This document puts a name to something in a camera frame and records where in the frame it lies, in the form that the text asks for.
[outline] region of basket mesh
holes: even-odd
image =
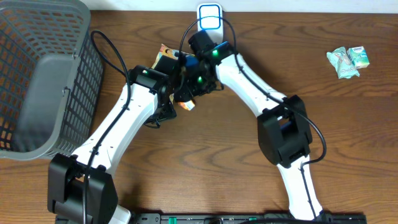
[[[73,5],[77,1],[43,2],[12,2],[0,9],[0,150],[25,151],[13,144],[12,135],[37,62],[48,54],[80,55],[59,138],[45,154],[52,157],[71,154],[88,137],[103,68],[83,27],[82,11]],[[83,45],[77,45],[82,38]]]
[[[102,73],[101,60],[87,34],[57,149],[48,152],[47,156],[53,156],[58,152],[71,154],[87,139],[101,87]]]

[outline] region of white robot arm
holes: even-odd
[[[264,82],[258,75],[256,75],[243,60],[243,57],[238,55],[239,64],[242,69],[249,75],[250,79],[255,81],[263,90],[269,92],[271,96],[283,101],[285,95],[279,93]],[[278,103],[267,98],[262,94],[240,71],[236,65],[234,55],[230,55],[221,61],[216,67],[218,80],[230,87],[251,109],[256,117],[260,116],[264,109],[273,109]],[[289,196],[289,210],[291,214],[300,220],[313,220],[314,215],[312,208],[308,202],[308,197],[305,190],[305,185],[300,171],[300,165],[303,162],[310,160],[310,156],[299,157],[291,164],[290,168],[285,168],[278,164],[277,167],[282,175],[285,183],[286,191]],[[307,181],[308,191],[312,200],[312,205],[315,210],[315,215],[318,216],[322,211],[322,206],[317,200],[315,190],[313,188],[312,179],[310,175],[309,166],[304,166],[304,175]]]
[[[268,92],[270,96],[280,101],[284,100],[285,95],[274,90],[259,78],[247,66],[240,54],[238,55],[238,60],[242,69],[260,88]],[[275,101],[269,100],[240,72],[233,54],[223,57],[213,68],[215,69],[213,75],[216,76],[216,79],[230,87],[247,104],[257,119],[265,111],[272,111],[280,106]],[[117,205],[118,199],[112,176],[115,174],[121,156],[138,129],[149,118],[159,113],[159,110],[169,100],[170,90],[175,87],[170,82],[166,82],[162,74],[159,75],[158,72],[151,69],[139,67],[135,72],[138,73],[138,78],[137,82],[131,85],[132,96],[129,109],[124,112],[106,135],[91,165],[90,190],[88,194],[89,223],[110,222],[112,224],[122,224],[129,222],[130,212]],[[81,176],[82,170],[86,168],[93,147],[98,142],[99,137],[103,135],[106,128],[118,115],[126,100],[128,100],[127,88],[127,85],[123,87],[121,96],[109,115],[107,115],[93,135],[75,150],[71,157],[62,155],[54,157],[49,167],[48,209],[50,212],[76,222],[81,221],[81,190],[83,183],[75,181],[75,179]],[[304,176],[307,181],[312,206],[308,202],[309,198],[300,171],[300,165],[309,161],[309,156],[306,154],[291,160],[292,162],[288,165],[283,162],[273,162],[282,174],[289,196],[289,210],[296,219],[313,220],[321,213],[322,207],[316,198],[308,166],[304,167]]]

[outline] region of candy wrapper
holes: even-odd
[[[162,46],[160,46],[159,53],[156,55],[155,63],[153,64],[152,68],[156,67],[157,62],[159,61],[159,59],[161,57],[166,56],[166,57],[177,60],[178,55],[179,55],[178,50],[168,48],[166,45],[162,44]]]
[[[348,58],[345,47],[340,47],[333,52],[328,52],[326,56],[336,69],[338,78],[351,78],[354,75],[359,77],[359,72]]]

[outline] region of green candy wrapper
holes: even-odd
[[[345,47],[340,47],[333,52],[328,52],[326,56],[336,69],[338,78],[351,78],[354,75],[359,77],[359,72],[348,58]]]

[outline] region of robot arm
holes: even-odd
[[[123,91],[115,106],[97,130],[82,146],[73,152],[73,155],[77,156],[77,162],[82,164],[88,163],[92,148],[125,104],[127,100],[127,88],[127,85],[123,87]],[[155,113],[157,108],[157,94],[150,93],[149,88],[133,84],[131,86],[131,93],[129,109],[123,113],[101,143],[92,165],[94,168],[100,165],[104,166],[106,172],[112,176],[114,176],[120,158],[136,135],[138,129]]]
[[[249,75],[251,80],[254,80],[261,88],[266,90],[281,101],[285,95],[271,88],[260,77],[258,77],[243,60],[243,57],[238,55],[239,64],[243,70]],[[251,109],[256,117],[260,116],[264,109],[271,110],[278,106],[275,101],[267,99],[240,71],[236,65],[234,55],[230,55],[223,59],[219,65],[216,66],[216,73],[218,80],[230,87],[245,104]],[[289,210],[296,219],[313,220],[314,214],[308,202],[303,178],[300,171],[300,165],[303,162],[309,161],[310,156],[301,156],[296,161],[291,163],[290,168],[285,168],[281,164],[277,167],[282,175],[287,194],[289,196]],[[317,200],[315,190],[313,188],[312,179],[310,175],[309,166],[304,166],[304,175],[307,181],[308,191],[312,200],[315,216],[318,216],[322,211],[322,207]]]
[[[190,42],[190,44],[196,54],[198,46],[195,43]],[[309,160],[308,144],[311,143],[312,139],[308,124],[300,122],[299,118],[296,118],[291,119],[285,129],[281,128],[278,120],[293,116],[293,114],[285,114],[284,108],[281,108],[278,103],[268,100],[266,95],[261,93],[239,72],[233,52],[230,51],[227,42],[216,46],[216,50],[220,51],[219,55],[214,54],[213,48],[210,50],[210,54],[213,53],[213,56],[215,56],[213,58],[209,58],[205,54],[196,54],[201,66],[204,64],[202,62],[210,63],[209,67],[204,66],[205,74],[203,74],[203,70],[199,74],[203,75],[205,80],[219,80],[229,86],[250,107],[259,123],[260,148],[282,174],[289,195],[290,212],[296,219],[313,220],[314,214],[318,216],[322,207],[316,199],[309,168],[305,166],[304,176],[312,200],[314,211],[312,210],[299,170],[301,163]],[[295,108],[305,111],[303,103],[298,97],[286,100],[285,95],[275,91],[262,81],[246,65],[242,56],[238,55],[238,60],[250,79],[254,80],[263,90],[269,92],[274,98],[281,101],[285,100],[290,105],[296,105]],[[173,79],[177,76],[168,76],[142,66],[137,66],[134,70],[131,70],[129,75],[137,77],[136,79],[131,78],[136,82],[131,85],[132,96],[129,110],[125,111],[105,137],[90,168],[90,181],[88,182],[89,223],[127,223],[129,221],[130,212],[117,205],[118,198],[112,176],[137,130],[148,119],[157,121],[156,116],[161,114],[163,108],[167,106],[169,96],[174,87],[177,86]],[[215,87],[214,83],[211,82],[206,82],[205,86]],[[195,91],[188,92],[201,95],[201,91],[210,92],[207,87],[203,88],[203,86],[196,88]],[[48,189],[48,210],[50,212],[76,222],[81,220],[83,183],[77,179],[86,169],[91,150],[97,143],[98,138],[125,104],[127,100],[126,92],[127,85],[124,86],[121,96],[110,114],[107,115],[95,133],[71,157],[56,155],[51,161]]]

